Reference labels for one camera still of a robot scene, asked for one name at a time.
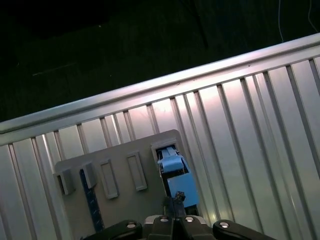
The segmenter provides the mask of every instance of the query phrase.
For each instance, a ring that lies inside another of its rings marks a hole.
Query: wire
[[[281,32],[281,26],[280,26],[280,12],[281,12],[281,0],[279,0],[279,7],[278,7],[278,28],[279,28],[279,33],[281,37],[281,42],[284,42],[284,36],[282,35]]]
[[[318,33],[317,28],[315,27],[315,25],[312,23],[312,21],[310,19],[311,9],[312,9],[312,0],[310,0],[310,4],[309,4],[308,21],[309,21],[310,25],[312,26],[312,28]]]

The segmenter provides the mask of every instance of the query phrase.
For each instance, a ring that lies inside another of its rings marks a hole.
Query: corrugated metal wall
[[[209,223],[230,219],[278,240],[320,239],[320,50],[303,51],[254,74],[235,68],[199,77],[190,90],[191,79],[168,98],[127,99],[127,109],[103,116],[102,108],[90,121],[78,114],[76,125],[53,120],[54,131],[21,130],[44,131],[36,137],[2,136],[9,144],[0,147],[0,239],[71,239],[54,164],[172,129],[189,149]]]

